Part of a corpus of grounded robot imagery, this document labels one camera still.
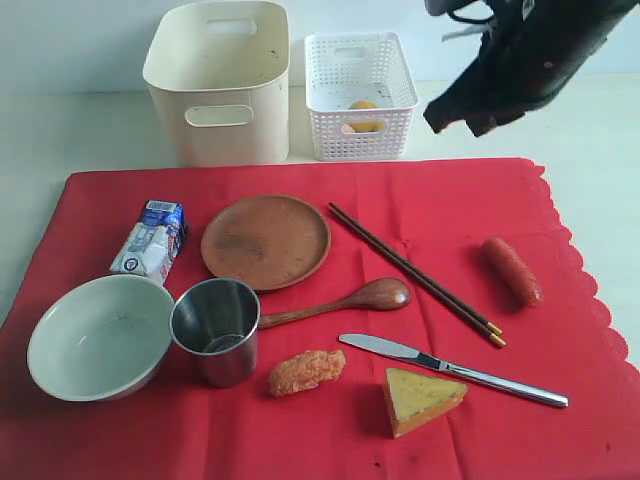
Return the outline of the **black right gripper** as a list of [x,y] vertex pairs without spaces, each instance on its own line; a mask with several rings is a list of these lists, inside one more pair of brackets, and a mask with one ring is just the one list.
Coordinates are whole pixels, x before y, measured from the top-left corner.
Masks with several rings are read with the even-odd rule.
[[432,132],[465,121],[476,137],[548,104],[636,1],[489,1],[494,23],[472,64],[429,102]]

